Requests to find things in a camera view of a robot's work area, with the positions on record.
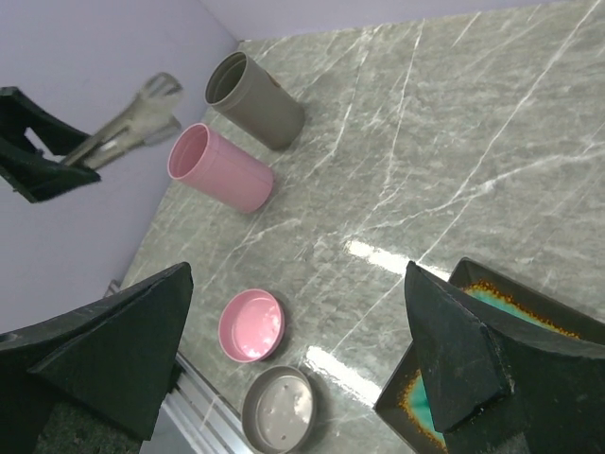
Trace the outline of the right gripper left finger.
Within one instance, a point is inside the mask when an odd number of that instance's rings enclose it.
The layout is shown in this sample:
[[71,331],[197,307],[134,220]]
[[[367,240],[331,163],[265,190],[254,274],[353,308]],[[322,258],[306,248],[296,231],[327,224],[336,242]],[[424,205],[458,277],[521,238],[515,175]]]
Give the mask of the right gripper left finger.
[[193,289],[181,262],[2,334],[2,452],[138,452],[176,384]]

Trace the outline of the metal serving tongs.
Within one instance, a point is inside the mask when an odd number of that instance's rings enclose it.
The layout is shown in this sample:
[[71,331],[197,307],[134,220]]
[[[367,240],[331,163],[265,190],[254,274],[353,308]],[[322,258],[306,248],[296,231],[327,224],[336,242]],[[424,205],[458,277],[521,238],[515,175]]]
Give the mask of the metal serving tongs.
[[144,83],[131,104],[60,162],[98,170],[140,147],[160,144],[182,130],[173,114],[183,95],[181,83],[160,72]]

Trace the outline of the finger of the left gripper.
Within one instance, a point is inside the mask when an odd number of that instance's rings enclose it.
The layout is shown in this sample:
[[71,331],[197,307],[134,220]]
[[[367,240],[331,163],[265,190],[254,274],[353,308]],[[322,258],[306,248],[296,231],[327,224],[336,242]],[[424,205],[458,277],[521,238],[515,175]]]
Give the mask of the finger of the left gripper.
[[67,166],[43,157],[27,138],[32,129],[55,156],[66,156],[89,135],[46,112],[15,86],[1,89],[1,176],[31,203],[52,200],[98,183],[100,175],[81,165]]

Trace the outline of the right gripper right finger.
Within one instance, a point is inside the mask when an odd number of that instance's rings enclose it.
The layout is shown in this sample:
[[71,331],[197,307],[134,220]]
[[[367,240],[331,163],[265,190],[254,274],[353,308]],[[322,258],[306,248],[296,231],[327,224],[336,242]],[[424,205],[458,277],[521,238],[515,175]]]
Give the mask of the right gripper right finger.
[[601,453],[604,347],[527,323],[409,262],[406,313],[451,453]]

